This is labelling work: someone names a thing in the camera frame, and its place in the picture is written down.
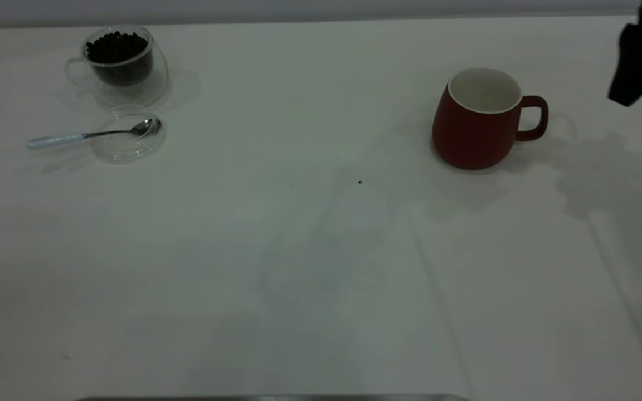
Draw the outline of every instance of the spoon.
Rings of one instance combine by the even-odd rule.
[[[132,129],[130,130],[107,130],[105,132],[94,132],[91,134],[43,136],[40,138],[29,140],[28,142],[26,142],[26,147],[28,147],[29,149],[43,149],[56,145],[73,144],[73,142],[79,142],[80,140],[86,140],[110,134],[133,134],[138,136],[143,136],[145,134],[148,134],[148,132],[150,132],[150,134],[155,134],[158,129],[160,129],[160,124],[162,123],[158,119],[147,119],[142,123],[137,124],[135,127],[132,127]]]

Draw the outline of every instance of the double-walled glass cup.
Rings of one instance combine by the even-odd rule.
[[[108,33],[137,34],[148,41],[145,50],[119,63],[96,63],[87,57],[87,43]],[[168,86],[168,64],[153,35],[142,26],[116,25],[92,33],[81,44],[79,57],[66,63],[66,76],[112,106],[150,106]]]

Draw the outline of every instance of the white table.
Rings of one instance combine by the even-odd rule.
[[[0,399],[642,401],[630,19],[153,26],[168,138],[122,167],[23,147],[99,114],[62,71],[92,28],[0,30]],[[551,108],[484,173],[429,146],[469,66]]]

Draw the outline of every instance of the mug rim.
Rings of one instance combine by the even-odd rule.
[[[92,38],[102,36],[101,34],[104,33],[105,31],[115,31],[116,29],[120,30],[121,28],[135,28],[136,30],[143,31],[143,33],[145,33],[145,35],[148,36],[148,38],[147,38],[148,39],[148,45],[145,47],[145,50],[143,50],[140,53],[138,53],[135,57],[131,57],[131,58],[125,60],[125,61],[119,61],[118,63],[96,63],[96,61],[91,61],[86,56],[86,44],[91,42]],[[87,63],[90,63],[92,66],[96,66],[96,67],[118,67],[118,66],[122,66],[122,65],[128,64],[128,63],[130,63],[132,61],[135,61],[135,60],[139,59],[140,57],[145,56],[145,54],[147,54],[150,51],[150,49],[153,48],[154,42],[155,42],[155,39],[153,39],[153,34],[150,33],[149,30],[146,30],[145,28],[143,28],[140,25],[131,25],[130,23],[125,23],[124,25],[111,25],[111,26],[107,26],[105,28],[102,28],[101,30],[97,30],[94,33],[91,33],[86,38],[86,40],[84,40],[84,43],[81,44],[81,58],[86,60]]]
[[[515,84],[517,89],[519,89],[519,98],[517,99],[517,101],[514,104],[512,104],[512,106],[507,107],[507,109],[503,109],[503,110],[500,110],[500,111],[483,111],[483,110],[472,109],[471,107],[465,106],[464,104],[462,104],[461,101],[458,101],[457,98],[455,98],[455,96],[453,94],[453,80],[455,78],[457,78],[460,74],[464,74],[464,73],[466,73],[468,71],[492,71],[494,73],[499,73],[499,74],[505,76],[506,78],[510,79],[510,81],[512,81],[512,83]],[[519,82],[517,82],[516,79],[512,78],[511,75],[507,74],[504,71],[500,71],[498,69],[490,69],[489,67],[474,67],[474,68],[470,68],[470,69],[464,69],[462,71],[459,71],[459,73],[454,74],[454,76],[452,76],[448,81],[448,94],[450,95],[451,98],[453,98],[453,101],[456,102],[456,104],[458,106],[462,107],[462,109],[471,111],[473,113],[490,114],[490,115],[491,114],[503,114],[503,113],[506,113],[508,111],[512,111],[512,110],[515,109],[515,107],[519,106],[520,102],[522,102],[522,99],[524,98],[524,92],[522,92],[522,87],[519,85]]]

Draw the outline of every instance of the red mug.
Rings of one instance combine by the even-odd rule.
[[[524,107],[539,107],[542,117],[532,130],[519,130]],[[455,167],[479,170],[502,161],[515,140],[542,137],[548,105],[539,96],[522,96],[519,84],[494,69],[469,69],[445,87],[432,125],[438,154]]]

